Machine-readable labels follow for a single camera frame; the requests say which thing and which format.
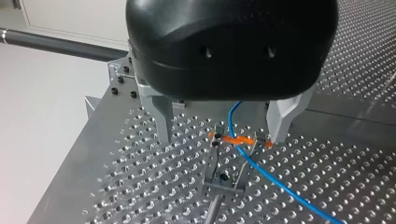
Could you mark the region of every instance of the perforated metal table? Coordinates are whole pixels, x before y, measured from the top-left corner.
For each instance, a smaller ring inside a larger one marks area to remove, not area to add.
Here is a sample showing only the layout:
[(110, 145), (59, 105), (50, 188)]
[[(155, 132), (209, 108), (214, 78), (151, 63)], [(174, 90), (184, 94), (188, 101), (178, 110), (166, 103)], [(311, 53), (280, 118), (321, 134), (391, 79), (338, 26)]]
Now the perforated metal table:
[[(340, 1), (338, 35), (309, 108), (285, 144), (260, 164), (311, 203), (347, 223), (396, 223), (396, 10), (394, 1)], [(130, 97), (132, 78), (112, 82), (29, 223), (203, 223), (214, 195), (202, 195), (208, 132), (233, 102), (175, 108), (172, 144), (156, 139), (154, 119)], [(264, 103), (243, 103), (238, 134), (265, 130)], [(219, 168), (242, 160), (223, 144)], [(254, 173), (242, 200), (216, 223), (324, 223)]]

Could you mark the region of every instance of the bolt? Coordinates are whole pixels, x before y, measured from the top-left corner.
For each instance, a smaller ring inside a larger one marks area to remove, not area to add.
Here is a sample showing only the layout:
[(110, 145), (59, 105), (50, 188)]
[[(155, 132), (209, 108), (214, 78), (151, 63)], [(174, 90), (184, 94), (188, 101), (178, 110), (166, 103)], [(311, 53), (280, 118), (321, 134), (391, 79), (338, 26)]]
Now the bolt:
[(118, 78), (117, 78), (117, 81), (118, 81), (119, 83), (123, 83), (123, 77), (118, 77)]
[(137, 92), (136, 91), (131, 91), (131, 97), (136, 99), (137, 97)]
[(228, 179), (230, 179), (230, 177), (228, 177), (228, 175), (222, 173), (222, 174), (220, 175), (220, 179), (221, 179), (222, 181), (227, 181)]
[(113, 88), (111, 88), (111, 93), (113, 93), (114, 95), (117, 95), (117, 94), (119, 94), (119, 89), (113, 87)]
[(215, 133), (215, 138), (220, 139), (221, 138), (221, 133)]

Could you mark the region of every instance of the blue cable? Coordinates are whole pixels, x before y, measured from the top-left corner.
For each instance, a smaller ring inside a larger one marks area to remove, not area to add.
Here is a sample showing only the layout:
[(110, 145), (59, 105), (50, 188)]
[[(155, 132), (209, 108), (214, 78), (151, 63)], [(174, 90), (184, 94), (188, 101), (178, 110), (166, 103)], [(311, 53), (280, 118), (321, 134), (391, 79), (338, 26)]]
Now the blue cable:
[[(230, 129), (230, 135), (232, 138), (235, 138), (236, 135), (233, 132), (233, 112), (235, 109), (240, 106), (242, 102), (236, 103), (230, 110), (228, 114), (228, 126)], [(244, 149), (242, 149), (240, 146), (236, 146), (236, 149), (239, 151), (239, 153), (245, 158), (245, 160), (252, 166), (254, 167), (260, 174), (262, 174), (265, 178), (267, 178), (269, 181), (275, 183), (278, 187), (282, 188), (285, 190), (291, 197), (293, 197), (297, 202), (301, 203), (303, 206), (307, 207), (311, 211), (315, 212), (317, 215), (320, 217), (323, 217), (327, 220), (329, 220), (331, 223), (335, 224), (343, 224), (344, 222), (339, 221), (335, 217), (331, 217), (328, 214), (324, 213), (323, 211), (319, 210), (316, 208), (313, 204), (309, 203), (306, 199), (300, 197), (297, 195), (292, 189), (289, 189), (286, 185), (284, 185), (282, 182), (280, 182), (278, 179), (276, 179), (273, 175), (270, 175), (267, 173), (264, 169), (260, 167), (259, 164), (257, 164), (255, 161), (253, 161), (249, 155), (245, 152)]]

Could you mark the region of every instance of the white wall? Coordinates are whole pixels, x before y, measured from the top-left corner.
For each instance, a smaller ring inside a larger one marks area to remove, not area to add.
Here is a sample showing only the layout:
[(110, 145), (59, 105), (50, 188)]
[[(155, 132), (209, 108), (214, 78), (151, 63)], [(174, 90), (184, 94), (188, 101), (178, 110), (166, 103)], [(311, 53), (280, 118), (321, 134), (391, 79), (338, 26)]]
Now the white wall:
[(106, 63), (0, 44), (1, 223), (26, 223), (107, 86)]

